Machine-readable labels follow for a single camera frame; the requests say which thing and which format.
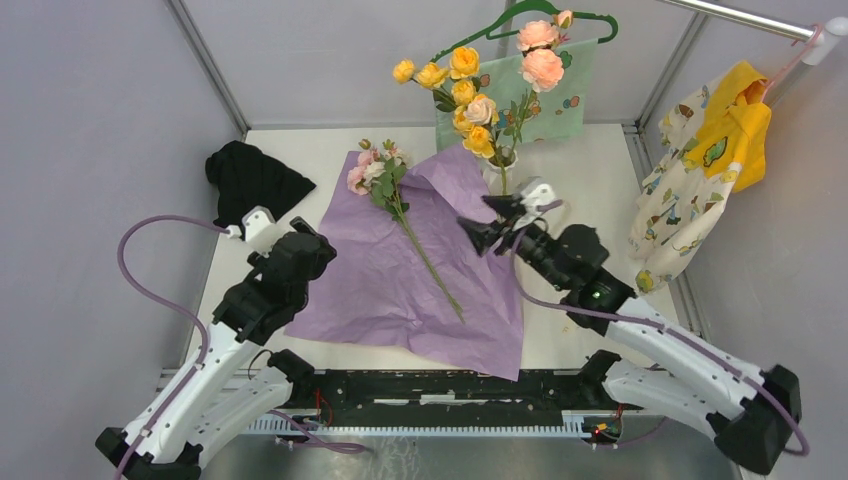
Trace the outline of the single pale pink bud stem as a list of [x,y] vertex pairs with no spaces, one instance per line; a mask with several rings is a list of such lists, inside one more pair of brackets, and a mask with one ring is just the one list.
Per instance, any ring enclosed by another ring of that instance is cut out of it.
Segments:
[[492,124],[497,113],[496,104],[483,94],[478,94],[466,107],[465,119],[472,125],[463,141],[464,147],[479,158],[497,167],[502,194],[508,192],[507,157],[497,146]]

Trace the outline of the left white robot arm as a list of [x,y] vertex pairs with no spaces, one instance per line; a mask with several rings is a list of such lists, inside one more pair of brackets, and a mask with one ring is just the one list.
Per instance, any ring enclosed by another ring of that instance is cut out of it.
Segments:
[[243,220],[251,269],[222,296],[198,349],[156,399],[123,428],[106,428],[96,449],[118,479],[196,479],[211,459],[261,416],[285,403],[306,405],[315,369],[290,350],[223,401],[226,383],[308,302],[308,287],[337,252],[301,217],[282,228],[266,210]]

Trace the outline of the large pink rose stem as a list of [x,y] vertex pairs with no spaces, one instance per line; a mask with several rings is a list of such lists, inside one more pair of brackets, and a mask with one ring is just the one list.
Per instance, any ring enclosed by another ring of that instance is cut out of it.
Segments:
[[566,42],[566,31],[574,23],[574,12],[562,10],[551,15],[550,20],[535,20],[526,23],[517,34],[517,47],[522,54],[518,73],[528,83],[529,92],[520,103],[517,119],[514,121],[512,153],[523,142],[522,130],[531,117],[532,105],[540,93],[553,90],[565,74],[563,60],[555,49]]

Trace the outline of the small pink rose stem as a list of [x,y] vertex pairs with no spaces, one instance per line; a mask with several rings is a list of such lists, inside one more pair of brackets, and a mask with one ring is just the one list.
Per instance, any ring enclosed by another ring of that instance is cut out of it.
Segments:
[[361,139],[358,147],[360,152],[357,154],[356,164],[347,173],[347,188],[357,195],[368,196],[375,206],[387,212],[402,228],[454,313],[460,322],[465,324],[463,308],[449,292],[407,218],[410,204],[404,200],[401,193],[401,180],[409,170],[407,155],[391,139],[379,145],[368,139]]

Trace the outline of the purple wrapping paper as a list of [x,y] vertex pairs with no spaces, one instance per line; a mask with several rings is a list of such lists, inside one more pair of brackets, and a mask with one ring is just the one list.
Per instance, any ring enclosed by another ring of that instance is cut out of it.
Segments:
[[337,255],[309,285],[290,337],[402,347],[421,357],[516,380],[524,322],[509,262],[479,256],[459,225],[494,212],[475,157],[450,147],[412,167],[401,194],[408,226],[340,175],[319,230]]

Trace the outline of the black cloth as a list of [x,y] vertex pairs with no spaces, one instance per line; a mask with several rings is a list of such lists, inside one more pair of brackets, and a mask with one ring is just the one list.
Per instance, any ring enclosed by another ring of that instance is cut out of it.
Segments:
[[208,157],[204,169],[207,181],[219,192],[213,224],[222,232],[241,225],[257,206],[279,220],[316,188],[305,175],[237,140]]

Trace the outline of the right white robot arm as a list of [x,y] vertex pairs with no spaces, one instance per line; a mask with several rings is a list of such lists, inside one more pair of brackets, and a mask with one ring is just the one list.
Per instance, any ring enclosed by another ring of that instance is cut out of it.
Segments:
[[770,474],[784,454],[809,455],[794,372],[782,365],[762,369],[669,322],[604,268],[609,252],[594,228],[573,224],[552,236],[540,226],[542,216],[561,204],[552,195],[483,201],[496,220],[457,220],[476,253],[521,259],[565,294],[557,303],[529,293],[526,300],[562,310],[577,326],[656,363],[654,369],[640,367],[617,353],[597,351],[579,372],[577,392],[585,405],[602,408],[614,401],[658,413],[702,433],[726,458],[759,475]]

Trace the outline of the yellow rose stem bunch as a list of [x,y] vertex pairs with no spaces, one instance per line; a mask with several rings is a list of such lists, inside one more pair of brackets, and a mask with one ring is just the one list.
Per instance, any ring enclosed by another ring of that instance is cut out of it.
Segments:
[[[392,78],[398,84],[414,83],[430,91],[433,94],[436,109],[450,115],[452,129],[461,138],[461,144],[464,147],[463,141],[472,127],[464,117],[466,107],[478,94],[487,96],[481,91],[480,67],[480,56],[477,50],[459,46],[450,52],[445,66],[429,62],[418,67],[412,60],[403,59],[392,68]],[[492,126],[495,134],[495,124],[499,120],[498,112],[494,120],[495,123]]]

